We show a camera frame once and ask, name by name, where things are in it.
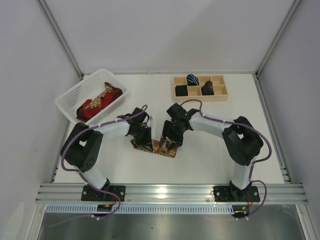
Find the colourful patterned tie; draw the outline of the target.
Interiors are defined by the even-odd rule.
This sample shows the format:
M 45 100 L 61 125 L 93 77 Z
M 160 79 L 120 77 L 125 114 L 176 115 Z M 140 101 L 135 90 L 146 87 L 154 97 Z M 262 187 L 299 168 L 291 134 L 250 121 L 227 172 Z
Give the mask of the colourful patterned tie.
M 160 156 L 164 156 L 164 157 L 168 157 L 168 158 L 175 158 L 177 151 L 178 151 L 178 148 L 168 150 L 168 143 L 169 143 L 168 140 L 166 141 L 166 148 L 159 148 L 159 141 L 152 139 L 151 143 L 153 146 L 153 151 L 142 150 L 142 147 L 138 146 L 136 144 L 135 139 L 132 139 L 130 142 L 135 150 L 146 152 L 146 153 L 151 153 L 151 154 L 156 154 L 156 155 L 160 155 Z

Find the wooden compartment box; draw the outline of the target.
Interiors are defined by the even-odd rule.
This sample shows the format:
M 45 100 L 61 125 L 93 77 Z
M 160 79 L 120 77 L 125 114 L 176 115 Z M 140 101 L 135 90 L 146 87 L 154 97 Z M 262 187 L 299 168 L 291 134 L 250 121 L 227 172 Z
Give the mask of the wooden compartment box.
M 223 102 L 229 98 L 228 88 L 223 75 L 205 75 L 196 76 L 199 80 L 199 85 L 188 86 L 187 76 L 179 76 L 173 78 L 173 95 L 176 103 L 182 103 L 186 100 L 196 99 L 202 102 Z M 214 95 L 202 95 L 201 88 L 206 81 L 211 81 L 213 84 Z M 176 96 L 175 87 L 179 85 L 187 85 L 188 96 Z

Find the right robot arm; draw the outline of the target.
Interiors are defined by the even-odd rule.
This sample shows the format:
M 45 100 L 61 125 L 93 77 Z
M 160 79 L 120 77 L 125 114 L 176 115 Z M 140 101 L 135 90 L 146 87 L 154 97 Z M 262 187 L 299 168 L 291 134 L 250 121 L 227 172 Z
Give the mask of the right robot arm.
M 166 120 L 160 139 L 160 146 L 168 150 L 183 145 L 186 131 L 199 131 L 223 139 L 229 156 L 234 161 L 233 176 L 229 182 L 229 197 L 226 201 L 242 201 L 249 192 L 251 164 L 260 154 L 264 143 L 247 118 L 240 116 L 227 123 L 213 120 L 198 109 L 185 110 L 180 104 L 173 104 L 167 111 L 171 120 Z

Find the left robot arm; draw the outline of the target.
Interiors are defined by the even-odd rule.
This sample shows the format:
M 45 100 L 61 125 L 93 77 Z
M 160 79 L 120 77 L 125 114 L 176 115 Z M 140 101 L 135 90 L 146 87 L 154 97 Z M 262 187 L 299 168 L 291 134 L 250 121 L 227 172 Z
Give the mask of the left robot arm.
M 100 171 L 97 160 L 103 141 L 122 136 L 132 136 L 137 147 L 153 151 L 148 106 L 135 108 L 132 113 L 120 115 L 114 120 L 89 126 L 77 123 L 60 150 L 61 168 L 77 173 L 95 192 L 111 195 L 110 181 Z

